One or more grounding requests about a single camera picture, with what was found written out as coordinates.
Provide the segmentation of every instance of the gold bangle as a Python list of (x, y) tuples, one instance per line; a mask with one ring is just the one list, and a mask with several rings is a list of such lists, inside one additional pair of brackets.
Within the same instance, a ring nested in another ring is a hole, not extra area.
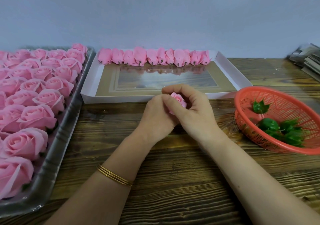
[(100, 164), (97, 166), (97, 168), (98, 168), (98, 171), (100, 173), (102, 173), (106, 177), (114, 180), (115, 182), (118, 182), (118, 183), (120, 183), (122, 185), (130, 186), (130, 187), (133, 185), (132, 182), (129, 182), (124, 178), (121, 178), (120, 176), (114, 174), (113, 172), (111, 172), (110, 170), (106, 169), (105, 167), (102, 167)]

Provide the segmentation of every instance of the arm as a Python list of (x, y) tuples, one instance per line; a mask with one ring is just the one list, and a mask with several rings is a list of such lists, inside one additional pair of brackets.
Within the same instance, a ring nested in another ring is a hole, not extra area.
[[(165, 138), (177, 124), (165, 111), (162, 96), (147, 103), (134, 132), (125, 138), (103, 167), (130, 182), (153, 145)], [(56, 224), (118, 224), (130, 187), (96, 171), (62, 207), (47, 220)]]
[(182, 127), (218, 165), (251, 221), (258, 225), (316, 225), (320, 216), (269, 175), (218, 127), (205, 94), (187, 85), (172, 85), (163, 93), (182, 93), (190, 109), (164, 95)]

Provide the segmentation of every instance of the orange basket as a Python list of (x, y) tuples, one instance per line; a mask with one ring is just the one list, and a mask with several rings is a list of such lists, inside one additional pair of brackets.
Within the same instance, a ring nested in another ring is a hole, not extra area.
[[(265, 104), (271, 104), (269, 110), (265, 114), (254, 113), (254, 100), (264, 100)], [(294, 97), (274, 89), (253, 86), (239, 90), (234, 104), (234, 117), (239, 129), (264, 149), (278, 153), (320, 154), (320, 116)], [(256, 124), (263, 118), (272, 118), (277, 122), (298, 119), (298, 126), (307, 130), (304, 132), (305, 147), (291, 146), (260, 130)]]

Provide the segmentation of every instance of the white wall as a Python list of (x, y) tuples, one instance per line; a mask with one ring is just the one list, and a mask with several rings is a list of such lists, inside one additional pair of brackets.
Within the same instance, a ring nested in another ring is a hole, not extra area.
[(320, 43), (320, 0), (0, 0), (0, 49), (189, 48), (282, 58)]

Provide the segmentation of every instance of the table surface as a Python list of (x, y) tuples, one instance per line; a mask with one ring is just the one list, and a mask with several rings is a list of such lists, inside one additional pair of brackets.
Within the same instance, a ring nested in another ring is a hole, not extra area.
[[(320, 84), (283, 59), (231, 58), (254, 86), (278, 89), (320, 113)], [(210, 101), (220, 128), (268, 173), (320, 213), (320, 156), (278, 154), (255, 145), (234, 122), (232, 99)], [(84, 105), (50, 201), (0, 224), (42, 224), (138, 125), (146, 103)], [(143, 162), (119, 224), (251, 224), (216, 164), (182, 127)]]

